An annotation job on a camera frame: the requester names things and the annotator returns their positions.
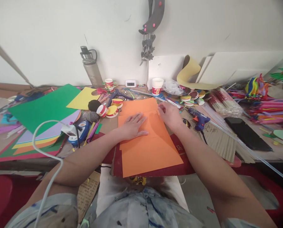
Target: right hand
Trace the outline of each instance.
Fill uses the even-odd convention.
[[[179,114],[178,108],[169,102],[163,102],[158,105],[158,111],[165,124],[174,132],[184,125]]]

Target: forearm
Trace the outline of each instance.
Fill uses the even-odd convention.
[[[182,124],[173,130],[189,161],[211,195],[249,197],[252,193],[233,169],[199,137]]]
[[[78,187],[100,165],[108,152],[121,141],[116,130],[81,147],[64,159],[64,164],[54,183],[64,186]],[[51,178],[59,168],[59,164],[51,170]]]

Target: plastic bag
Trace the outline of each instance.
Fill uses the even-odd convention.
[[[185,91],[182,88],[179,87],[178,82],[174,81],[172,79],[166,80],[163,83],[163,90],[165,90],[166,92],[168,92],[170,94],[174,94],[174,95],[185,94]]]

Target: orange construction paper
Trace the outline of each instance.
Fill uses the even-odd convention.
[[[155,98],[148,98],[144,100],[124,101],[122,103],[120,116],[133,116],[137,112],[156,111],[158,108]]]
[[[134,176],[183,163],[164,122],[157,112],[157,108],[156,100],[151,98],[128,101],[126,102],[125,109],[121,112],[122,115],[118,117],[118,126],[120,127],[128,116],[134,115],[137,112],[143,112],[147,119],[139,130],[149,132],[147,136],[121,142],[123,177]]]
[[[42,144],[39,144],[39,145],[36,145],[38,148],[43,148],[43,147],[46,147],[46,146],[49,146],[49,145],[52,145],[53,143],[55,143],[57,141],[57,139],[54,139],[53,141],[49,141],[49,142],[44,142]],[[18,148],[13,155],[17,155],[17,154],[22,154],[22,153],[25,153],[25,152],[29,152],[31,150],[34,150],[34,147],[33,146],[26,146],[26,147],[21,147],[21,148]]]

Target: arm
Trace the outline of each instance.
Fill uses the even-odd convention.
[[[112,130],[66,157],[48,196],[58,193],[77,194],[79,186],[85,182],[117,143],[148,134],[147,131],[139,131],[139,127],[145,119],[146,117],[143,117],[142,113],[130,116],[123,126]],[[58,168],[59,164],[43,179],[25,205],[25,208],[42,199],[48,183]]]
[[[163,102],[158,110],[183,144],[193,169],[208,189],[220,224],[227,218],[238,218],[260,227],[276,227],[233,169],[187,128],[174,105]]]

